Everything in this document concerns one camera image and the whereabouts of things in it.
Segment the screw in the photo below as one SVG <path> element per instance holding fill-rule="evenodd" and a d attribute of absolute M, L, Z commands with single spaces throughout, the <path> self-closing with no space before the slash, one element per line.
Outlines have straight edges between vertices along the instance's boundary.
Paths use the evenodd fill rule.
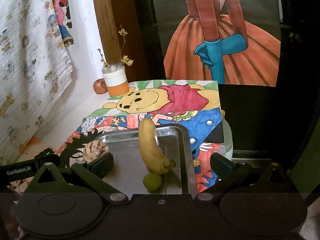
<path fill-rule="evenodd" d="M 126 195 L 123 193 L 113 193 L 110 195 L 112 201 L 123 201 L 126 198 Z"/>
<path fill-rule="evenodd" d="M 202 201 L 209 201 L 213 199 L 213 196 L 210 193 L 200 193 L 198 194 L 197 197 L 199 200 L 202 200 Z"/>

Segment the white wall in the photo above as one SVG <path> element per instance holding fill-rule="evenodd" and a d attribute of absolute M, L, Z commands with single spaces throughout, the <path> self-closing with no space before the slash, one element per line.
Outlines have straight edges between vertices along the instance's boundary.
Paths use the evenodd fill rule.
<path fill-rule="evenodd" d="M 64 116 L 70 114 L 92 95 L 93 82 L 102 78 L 102 63 L 97 49 L 100 48 L 102 53 L 103 49 L 93 0 L 68 1 L 73 26 L 70 33 L 74 38 L 74 44 L 68 47 L 67 51 L 73 61 L 73 81 L 36 133 L 39 139 L 42 139 Z"/>

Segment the triangular hole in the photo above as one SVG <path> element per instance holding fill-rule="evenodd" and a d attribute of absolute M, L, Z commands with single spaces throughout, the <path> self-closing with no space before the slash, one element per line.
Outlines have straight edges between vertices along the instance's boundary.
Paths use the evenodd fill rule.
<path fill-rule="evenodd" d="M 269 182 L 280 183 L 280 184 L 284 184 L 285 183 L 283 177 L 281 176 L 280 172 L 277 169 L 275 169 L 271 173 L 271 176 L 269 178 Z"/>
<path fill-rule="evenodd" d="M 52 172 L 49 169 L 46 169 L 40 179 L 38 180 L 38 183 L 44 183 L 44 182 L 52 182 L 55 181 L 56 179 L 54 178 Z"/>

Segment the woman in dress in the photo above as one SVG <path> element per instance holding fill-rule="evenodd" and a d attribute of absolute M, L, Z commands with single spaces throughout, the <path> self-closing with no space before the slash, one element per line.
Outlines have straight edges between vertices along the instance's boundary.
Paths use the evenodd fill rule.
<path fill-rule="evenodd" d="M 275 86 L 280 41 L 246 22 L 239 0 L 186 0 L 188 15 L 169 44 L 168 79 Z M 220 14 L 226 5 L 228 15 Z"/>

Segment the silver tray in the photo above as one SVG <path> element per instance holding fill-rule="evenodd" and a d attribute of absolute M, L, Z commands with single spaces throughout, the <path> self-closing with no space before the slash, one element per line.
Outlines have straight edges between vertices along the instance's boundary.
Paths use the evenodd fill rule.
<path fill-rule="evenodd" d="M 197 194 L 196 178 L 188 130 L 179 124 L 156 126 L 160 147 L 177 166 L 162 175 L 162 184 L 153 194 Z M 149 194 L 142 181 L 149 173 L 142 161 L 138 144 L 138 129 L 103 133 L 96 138 L 107 143 L 113 154 L 113 170 L 103 179 L 131 198 L 133 194 Z"/>

